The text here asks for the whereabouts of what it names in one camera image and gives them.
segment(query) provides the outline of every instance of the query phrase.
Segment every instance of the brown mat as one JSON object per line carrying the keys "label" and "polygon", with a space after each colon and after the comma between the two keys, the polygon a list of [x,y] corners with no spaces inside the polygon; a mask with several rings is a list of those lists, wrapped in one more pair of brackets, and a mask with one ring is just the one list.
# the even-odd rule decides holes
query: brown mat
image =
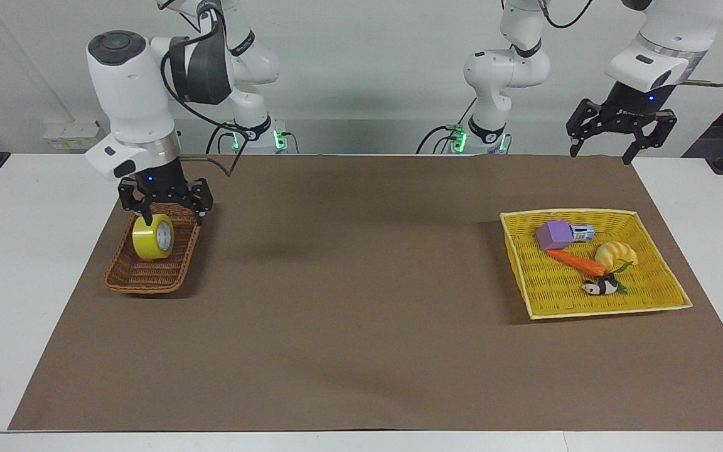
{"label": "brown mat", "polygon": [[[723,430],[723,325],[620,160],[186,171],[219,204],[183,289],[102,288],[115,209],[9,428]],[[639,212],[694,308],[528,320],[498,214],[540,208]]]}

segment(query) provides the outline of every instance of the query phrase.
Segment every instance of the basket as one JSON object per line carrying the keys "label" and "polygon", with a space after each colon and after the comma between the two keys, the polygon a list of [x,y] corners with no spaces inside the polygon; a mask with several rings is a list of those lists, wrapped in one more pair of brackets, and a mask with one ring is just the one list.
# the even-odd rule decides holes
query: basket
{"label": "basket", "polygon": [[169,215],[172,220],[172,254],[166,259],[152,261],[138,257],[132,246],[132,224],[137,218],[133,215],[124,230],[119,249],[102,278],[106,289],[120,294],[152,295],[169,294],[183,285],[200,232],[195,214],[178,204],[156,203],[150,210],[153,214]]}
{"label": "basket", "polygon": [[[532,320],[672,311],[693,306],[643,228],[637,212],[554,209],[502,213],[500,218],[511,268]],[[537,245],[535,231],[549,220],[594,226],[594,240],[574,243],[565,249],[580,257],[592,259],[596,249],[608,241],[630,245],[638,254],[638,264],[617,275],[629,294],[586,294],[581,289],[586,276],[549,257]]]}

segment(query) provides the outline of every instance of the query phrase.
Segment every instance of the yellow tape roll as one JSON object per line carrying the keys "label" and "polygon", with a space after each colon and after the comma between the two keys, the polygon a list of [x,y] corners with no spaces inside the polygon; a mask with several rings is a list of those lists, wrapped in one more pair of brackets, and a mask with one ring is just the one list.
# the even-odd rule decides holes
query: yellow tape roll
{"label": "yellow tape roll", "polygon": [[172,254],[174,226],[169,215],[153,214],[150,226],[144,218],[136,218],[132,226],[132,246],[141,259],[164,259]]}

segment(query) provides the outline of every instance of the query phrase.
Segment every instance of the white wall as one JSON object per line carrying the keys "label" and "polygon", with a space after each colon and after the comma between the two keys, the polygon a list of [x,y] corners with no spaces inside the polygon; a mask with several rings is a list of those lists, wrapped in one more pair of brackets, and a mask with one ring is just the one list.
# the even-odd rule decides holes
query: white wall
{"label": "white wall", "polygon": [[[552,14],[562,22],[582,4],[557,1]],[[506,46],[498,32],[497,0],[245,0],[244,6],[259,38],[283,63],[281,79],[262,88],[270,109],[289,120],[293,131],[309,135],[299,139],[311,152],[369,152],[370,147],[414,152],[422,131],[456,121],[473,98],[462,77],[467,55]],[[0,0],[0,20],[78,119],[104,119],[84,60],[91,37],[111,29],[190,34],[181,18],[157,11],[153,0]],[[612,80],[603,69],[642,22],[641,13],[619,0],[597,0],[573,28],[548,28],[550,78],[540,87],[511,92],[513,150],[567,152],[565,120],[583,97],[604,100]],[[694,77],[723,79],[723,29]],[[0,40],[1,148],[47,151],[41,123],[62,114],[33,79],[34,74],[25,77],[18,57],[8,55],[8,44]],[[723,89],[680,87],[668,106],[680,122],[668,144],[649,155],[683,154],[723,111]],[[201,109],[231,116],[222,107]],[[173,113],[184,119],[184,145],[199,149],[206,129],[182,109]],[[367,120],[391,121],[391,126],[357,122]],[[373,141],[383,144],[371,146],[365,131],[376,131]],[[627,137],[604,136],[586,143],[583,152],[622,154],[628,143]]]}

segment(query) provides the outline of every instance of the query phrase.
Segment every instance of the purple block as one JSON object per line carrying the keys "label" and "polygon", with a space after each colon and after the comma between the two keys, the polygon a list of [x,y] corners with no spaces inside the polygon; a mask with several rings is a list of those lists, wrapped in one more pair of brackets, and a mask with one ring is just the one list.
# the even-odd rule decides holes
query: purple block
{"label": "purple block", "polygon": [[565,249],[574,243],[574,232],[570,224],[563,220],[547,221],[535,232],[537,243],[543,251],[547,249]]}

